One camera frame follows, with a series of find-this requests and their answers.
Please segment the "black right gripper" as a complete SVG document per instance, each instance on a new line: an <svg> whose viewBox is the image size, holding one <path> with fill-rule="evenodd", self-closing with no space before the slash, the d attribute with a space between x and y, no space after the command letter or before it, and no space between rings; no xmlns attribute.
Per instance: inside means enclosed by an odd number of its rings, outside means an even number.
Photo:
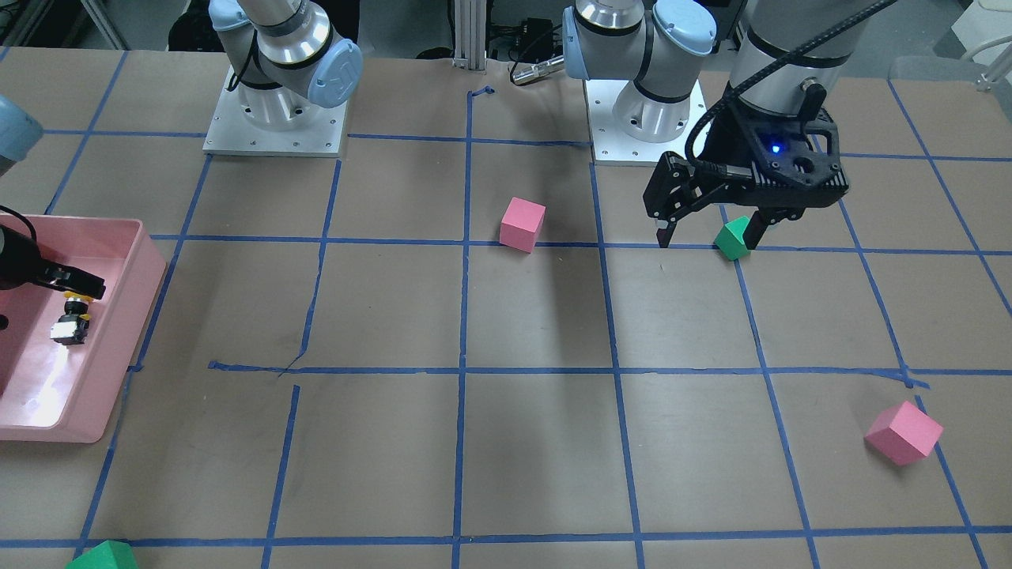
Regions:
<svg viewBox="0 0 1012 569"><path fill-rule="evenodd" d="M37 284L59 292L102 300L105 280L75 266L51 264L43 258L36 242L4 224L1 251L1 289Z"/></svg>

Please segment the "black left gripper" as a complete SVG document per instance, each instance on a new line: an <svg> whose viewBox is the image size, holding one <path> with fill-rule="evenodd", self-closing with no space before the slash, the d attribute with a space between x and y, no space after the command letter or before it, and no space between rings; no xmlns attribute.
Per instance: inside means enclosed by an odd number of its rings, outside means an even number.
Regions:
<svg viewBox="0 0 1012 569"><path fill-rule="evenodd" d="M780 209L828 208L849 191L831 115L777 118L743 102L727 105L695 160L666 151L643 193L655 241L667 249L679 220L711 204L755 206L746 248L755 250Z"/></svg>

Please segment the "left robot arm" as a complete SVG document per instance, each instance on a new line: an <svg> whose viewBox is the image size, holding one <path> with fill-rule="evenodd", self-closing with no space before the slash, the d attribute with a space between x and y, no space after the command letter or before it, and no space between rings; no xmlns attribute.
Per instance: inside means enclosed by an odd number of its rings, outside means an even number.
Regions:
<svg viewBox="0 0 1012 569"><path fill-rule="evenodd" d="M718 42L716 19L695 1L575 1L561 18L568 76L625 83L614 116L666 151L644 188L661 248L680 220L712 204L752 206L743 245L765 230L835 205L849 182L825 98L886 1L758 1L723 95L694 125L691 90Z"/></svg>

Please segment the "green cube near arm base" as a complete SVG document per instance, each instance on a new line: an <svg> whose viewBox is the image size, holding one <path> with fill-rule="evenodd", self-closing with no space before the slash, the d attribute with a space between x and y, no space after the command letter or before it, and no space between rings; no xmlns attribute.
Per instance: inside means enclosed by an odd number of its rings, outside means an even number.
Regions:
<svg viewBox="0 0 1012 569"><path fill-rule="evenodd" d="M720 255L728 262L737 262L742 257L751 253L745 241L745 231L750 223L748 216L736 217L730 222L724 223L713 240L713 245Z"/></svg>

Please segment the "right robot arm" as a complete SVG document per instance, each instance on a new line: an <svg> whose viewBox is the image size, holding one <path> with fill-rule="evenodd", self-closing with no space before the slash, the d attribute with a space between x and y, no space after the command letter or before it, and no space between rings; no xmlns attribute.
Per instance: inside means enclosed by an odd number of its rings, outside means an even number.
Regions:
<svg viewBox="0 0 1012 569"><path fill-rule="evenodd" d="M210 21L232 74L207 130L212 156L339 156L347 102L364 72L356 43L339 35L314 1L210 1ZM2 176L43 137L28 112L2 97ZM22 284L104 298L105 280L44 257L35 227L13 209L28 234L2 223L2 289Z"/></svg>

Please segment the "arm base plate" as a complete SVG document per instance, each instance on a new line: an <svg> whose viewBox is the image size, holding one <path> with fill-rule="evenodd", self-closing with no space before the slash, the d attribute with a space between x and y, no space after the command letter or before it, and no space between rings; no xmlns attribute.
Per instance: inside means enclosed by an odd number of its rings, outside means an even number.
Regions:
<svg viewBox="0 0 1012 569"><path fill-rule="evenodd" d="M686 100L649 100L632 82L584 82L594 161L600 165L653 165L665 151L685 155L688 134L706 111L697 81Z"/></svg>
<svg viewBox="0 0 1012 569"><path fill-rule="evenodd" d="M350 102L318 107L285 87L258 90L239 84L229 91L231 78L232 68L225 73L203 152L234 157L342 155Z"/></svg>

